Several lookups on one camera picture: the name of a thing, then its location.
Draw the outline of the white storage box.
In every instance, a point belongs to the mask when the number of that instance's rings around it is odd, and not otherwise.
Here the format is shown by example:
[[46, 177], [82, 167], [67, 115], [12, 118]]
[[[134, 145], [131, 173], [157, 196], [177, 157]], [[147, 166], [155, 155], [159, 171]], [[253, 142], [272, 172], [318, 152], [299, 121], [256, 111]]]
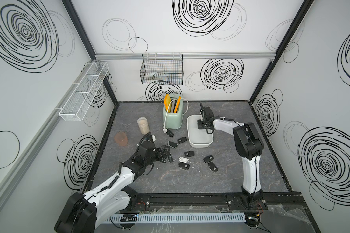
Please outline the white storage box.
[[188, 142], [193, 148], [207, 148], [213, 143], [213, 135], [207, 134], [206, 129], [198, 129], [201, 115], [191, 115], [187, 118]]

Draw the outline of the black VW key bottom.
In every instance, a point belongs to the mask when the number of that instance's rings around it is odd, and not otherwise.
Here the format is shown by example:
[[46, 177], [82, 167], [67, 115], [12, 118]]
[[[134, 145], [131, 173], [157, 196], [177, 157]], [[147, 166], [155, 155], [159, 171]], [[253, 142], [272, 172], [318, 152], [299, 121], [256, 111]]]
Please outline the black VW key bottom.
[[183, 170], [188, 170], [190, 168], [190, 165], [184, 162], [179, 162], [178, 166]]

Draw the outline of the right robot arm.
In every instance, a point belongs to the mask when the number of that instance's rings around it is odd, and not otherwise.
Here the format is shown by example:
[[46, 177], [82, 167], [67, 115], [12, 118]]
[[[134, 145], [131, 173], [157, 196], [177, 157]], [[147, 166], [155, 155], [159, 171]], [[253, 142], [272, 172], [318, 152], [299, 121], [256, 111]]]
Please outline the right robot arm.
[[235, 148], [243, 161], [244, 180], [241, 202], [251, 209], [263, 198], [260, 182], [260, 159], [264, 144], [256, 126], [252, 122], [237, 122], [232, 118], [214, 115], [210, 107], [200, 104], [201, 119], [197, 122], [199, 130], [213, 134], [215, 130], [223, 131], [234, 138]]

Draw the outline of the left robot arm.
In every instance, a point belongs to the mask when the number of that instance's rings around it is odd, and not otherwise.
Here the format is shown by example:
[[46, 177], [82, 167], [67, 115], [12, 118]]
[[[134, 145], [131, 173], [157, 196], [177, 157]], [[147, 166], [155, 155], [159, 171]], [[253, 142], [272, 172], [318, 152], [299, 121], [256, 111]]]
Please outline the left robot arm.
[[117, 173], [88, 192], [72, 194], [55, 224], [55, 232], [93, 233], [113, 214], [127, 208], [137, 195], [130, 184], [161, 160], [155, 140], [152, 133], [145, 134], [134, 154], [119, 164]]

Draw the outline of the black silver key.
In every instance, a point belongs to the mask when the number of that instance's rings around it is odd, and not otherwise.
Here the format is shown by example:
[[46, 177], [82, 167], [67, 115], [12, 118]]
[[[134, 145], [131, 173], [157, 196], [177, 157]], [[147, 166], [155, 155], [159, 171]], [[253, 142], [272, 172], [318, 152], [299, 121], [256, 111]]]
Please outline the black silver key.
[[170, 148], [176, 149], [178, 147], [178, 144], [172, 141], [168, 141], [168, 146]]

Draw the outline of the black chrome Bentley key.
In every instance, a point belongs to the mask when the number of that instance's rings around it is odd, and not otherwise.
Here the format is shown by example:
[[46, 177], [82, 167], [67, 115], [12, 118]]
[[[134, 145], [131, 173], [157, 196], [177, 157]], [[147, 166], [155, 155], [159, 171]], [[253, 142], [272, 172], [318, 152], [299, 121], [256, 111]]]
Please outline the black chrome Bentley key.
[[174, 159], [173, 159], [173, 157], [172, 157], [172, 155], [170, 153], [167, 155], [167, 159], [168, 159], [169, 163], [173, 163], [174, 162]]

